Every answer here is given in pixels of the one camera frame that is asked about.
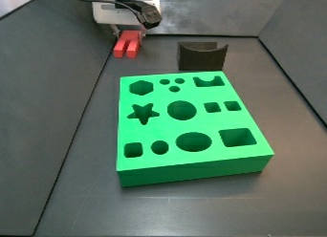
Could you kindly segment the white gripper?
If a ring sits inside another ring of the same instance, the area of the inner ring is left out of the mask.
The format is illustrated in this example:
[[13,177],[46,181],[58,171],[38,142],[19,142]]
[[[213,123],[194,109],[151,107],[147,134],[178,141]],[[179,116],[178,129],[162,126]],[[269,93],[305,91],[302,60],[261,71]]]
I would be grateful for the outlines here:
[[[162,13],[161,0],[91,0],[94,17],[98,23],[110,24],[113,33],[119,39],[121,30],[117,25],[142,25],[137,18],[134,3],[142,1],[154,5]],[[146,28],[139,29],[139,40],[146,37]]]

